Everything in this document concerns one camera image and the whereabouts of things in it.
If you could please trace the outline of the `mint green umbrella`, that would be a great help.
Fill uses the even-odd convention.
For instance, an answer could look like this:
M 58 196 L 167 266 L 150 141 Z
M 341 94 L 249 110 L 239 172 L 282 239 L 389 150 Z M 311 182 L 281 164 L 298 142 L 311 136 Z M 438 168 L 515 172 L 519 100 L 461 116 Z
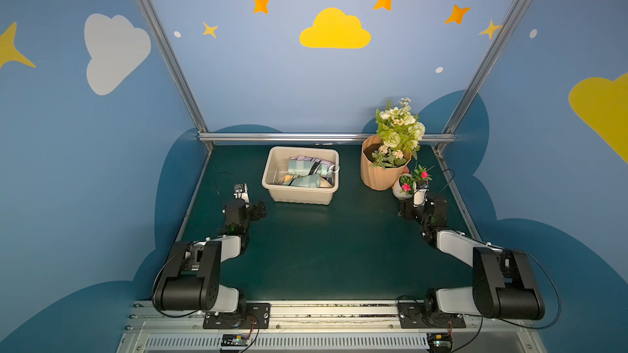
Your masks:
M 318 160 L 289 160 L 287 173 L 291 176 L 333 176 L 338 173 L 337 164 L 327 164 Z
M 332 188 L 327 179 L 320 175 L 294 176 L 284 183 L 284 186 L 294 186 L 302 188 Z

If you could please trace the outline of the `lilac purple umbrella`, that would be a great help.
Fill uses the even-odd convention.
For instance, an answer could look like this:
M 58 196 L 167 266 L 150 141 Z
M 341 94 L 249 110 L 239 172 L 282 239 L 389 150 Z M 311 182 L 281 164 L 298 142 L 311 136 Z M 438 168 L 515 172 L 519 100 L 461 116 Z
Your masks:
M 310 157 L 310 156 L 306 156 L 306 155 L 298 155 L 296 157 L 292 157 L 292 160 L 300 160 L 300 161 L 310 161 L 313 163 L 320 163 L 321 165 L 325 165 L 328 168 L 332 167 L 333 165 L 335 165 L 334 162 L 329 161 L 329 160 L 324 160 L 321 158 L 317 158 L 317 157 Z

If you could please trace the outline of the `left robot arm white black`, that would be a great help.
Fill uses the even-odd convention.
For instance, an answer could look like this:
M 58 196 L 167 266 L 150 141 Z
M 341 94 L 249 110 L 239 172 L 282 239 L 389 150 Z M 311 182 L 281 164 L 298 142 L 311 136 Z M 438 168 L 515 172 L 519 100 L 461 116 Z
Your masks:
M 230 201 L 224 209 L 219 236 L 201 241 L 178 241 L 155 278 L 151 300 L 155 310 L 169 318 L 205 313 L 204 328 L 261 328 L 245 294 L 220 284 L 222 263 L 238 258 L 250 242 L 250 226 L 266 217 L 263 201 Z

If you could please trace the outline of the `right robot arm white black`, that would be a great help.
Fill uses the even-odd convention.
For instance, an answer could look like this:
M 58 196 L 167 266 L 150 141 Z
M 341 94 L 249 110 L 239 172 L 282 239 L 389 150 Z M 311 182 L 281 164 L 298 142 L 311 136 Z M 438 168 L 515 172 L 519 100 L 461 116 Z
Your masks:
M 446 202 L 427 198 L 422 204 L 399 201 L 398 214 L 419 223 L 426 243 L 466 264 L 472 284 L 463 288 L 429 289 L 415 305 L 430 328 L 461 327 L 464 315 L 502 320 L 541 320 L 546 308 L 541 290 L 525 252 L 476 240 L 447 225 Z

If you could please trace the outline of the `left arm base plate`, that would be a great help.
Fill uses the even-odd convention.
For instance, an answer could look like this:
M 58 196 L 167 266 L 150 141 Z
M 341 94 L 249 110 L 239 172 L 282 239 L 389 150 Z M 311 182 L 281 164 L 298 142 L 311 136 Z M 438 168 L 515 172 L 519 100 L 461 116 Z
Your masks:
M 271 304 L 266 302 L 244 302 L 235 312 L 209 312 L 204 317 L 203 329 L 268 329 Z

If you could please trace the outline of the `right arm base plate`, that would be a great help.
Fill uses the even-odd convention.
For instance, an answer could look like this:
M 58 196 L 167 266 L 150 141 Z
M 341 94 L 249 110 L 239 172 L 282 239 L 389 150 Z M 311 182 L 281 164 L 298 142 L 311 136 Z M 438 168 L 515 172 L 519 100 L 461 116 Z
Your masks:
M 402 301 L 397 304 L 399 321 L 402 328 L 465 328 L 461 315 L 445 313 L 434 304 Z

